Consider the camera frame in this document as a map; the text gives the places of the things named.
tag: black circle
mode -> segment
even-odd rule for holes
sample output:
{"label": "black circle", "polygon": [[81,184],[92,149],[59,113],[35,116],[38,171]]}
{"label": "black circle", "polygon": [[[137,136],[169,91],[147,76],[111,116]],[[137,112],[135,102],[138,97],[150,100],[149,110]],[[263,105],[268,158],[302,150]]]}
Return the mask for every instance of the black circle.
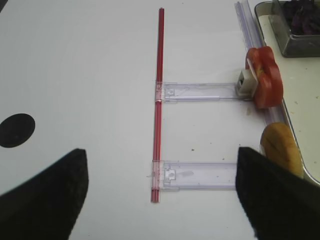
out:
{"label": "black circle", "polygon": [[14,148],[27,141],[34,133],[36,122],[32,116],[18,113],[0,124],[0,146]]}

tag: red straw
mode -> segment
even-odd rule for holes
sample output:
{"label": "red straw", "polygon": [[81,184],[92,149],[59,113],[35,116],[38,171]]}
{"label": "red straw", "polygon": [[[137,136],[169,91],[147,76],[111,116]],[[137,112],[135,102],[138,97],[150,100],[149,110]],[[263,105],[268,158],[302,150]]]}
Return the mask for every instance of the red straw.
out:
{"label": "red straw", "polygon": [[[158,26],[158,52],[157,52],[157,61],[156,61],[156,82],[162,82],[163,78],[163,62],[164,62],[164,29],[165,29],[165,10],[163,8],[159,9],[159,26]],[[154,110],[154,139],[153,139],[153,161],[160,162],[160,151],[161,151],[161,122],[162,122],[162,103],[157,101],[155,103]],[[159,202],[159,175],[160,171],[157,170],[154,172],[157,174],[157,183],[154,186],[152,181],[152,190],[151,190],[151,202]]]}

